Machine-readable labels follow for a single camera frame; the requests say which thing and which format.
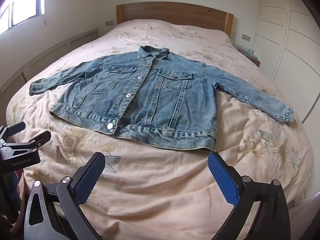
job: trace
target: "wooden headboard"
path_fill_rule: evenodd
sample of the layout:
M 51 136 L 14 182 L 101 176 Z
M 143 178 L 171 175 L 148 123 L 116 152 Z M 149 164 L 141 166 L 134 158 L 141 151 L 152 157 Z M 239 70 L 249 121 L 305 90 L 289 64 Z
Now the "wooden headboard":
M 220 30 L 230 37 L 233 14 L 205 6 L 179 2 L 139 2 L 116 6 L 117 23 L 136 19 L 162 20 L 176 25 Z

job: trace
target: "pocket flap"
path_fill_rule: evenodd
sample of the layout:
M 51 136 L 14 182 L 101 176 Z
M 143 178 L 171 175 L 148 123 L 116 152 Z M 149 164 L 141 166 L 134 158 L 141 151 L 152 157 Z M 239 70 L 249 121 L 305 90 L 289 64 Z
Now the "pocket flap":
M 157 74 L 166 78 L 170 78 L 172 80 L 192 78 L 192 73 L 173 71 L 173 70 L 167 70 L 167 69 L 159 69 Z
M 130 73 L 135 72 L 137 68 L 136 66 L 111 66 L 108 68 L 108 71 L 114 73 Z

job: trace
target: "jacket cuff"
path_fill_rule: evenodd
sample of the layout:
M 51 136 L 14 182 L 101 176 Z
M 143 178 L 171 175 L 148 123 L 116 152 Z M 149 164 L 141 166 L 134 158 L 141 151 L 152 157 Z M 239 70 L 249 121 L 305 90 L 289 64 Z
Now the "jacket cuff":
M 289 106 L 286 107 L 286 122 L 292 122 L 294 120 L 293 118 L 293 109 L 290 108 Z
M 29 95 L 34 96 L 37 95 L 36 91 L 40 90 L 39 84 L 37 81 L 34 81 L 30 84 Z

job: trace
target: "window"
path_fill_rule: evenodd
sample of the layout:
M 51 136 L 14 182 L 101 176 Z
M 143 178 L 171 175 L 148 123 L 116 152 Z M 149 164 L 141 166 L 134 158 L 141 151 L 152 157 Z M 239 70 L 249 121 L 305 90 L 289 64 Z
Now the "window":
M 37 14 L 36 0 L 14 0 L 12 4 L 13 26 Z
M 6 0 L 0 6 L 0 35 L 15 25 L 44 14 L 45 0 Z

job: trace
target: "jacket sleeve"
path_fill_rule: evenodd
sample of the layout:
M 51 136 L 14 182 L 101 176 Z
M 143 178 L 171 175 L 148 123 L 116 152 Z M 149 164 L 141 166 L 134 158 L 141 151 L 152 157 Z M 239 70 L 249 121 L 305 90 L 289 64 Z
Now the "jacket sleeve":
M 279 122 L 293 121 L 293 109 L 283 102 L 268 96 L 248 82 L 217 67 L 204 65 L 205 72 L 215 87 L 233 95 L 240 102 L 264 111 Z
M 30 84 L 29 95 L 39 95 L 47 90 L 55 89 L 58 86 L 74 81 L 81 81 L 85 78 L 85 73 L 93 68 L 96 68 L 99 62 L 100 60 L 98 59 L 89 62 L 83 62 L 78 66 L 62 70 L 51 77 L 36 80 Z

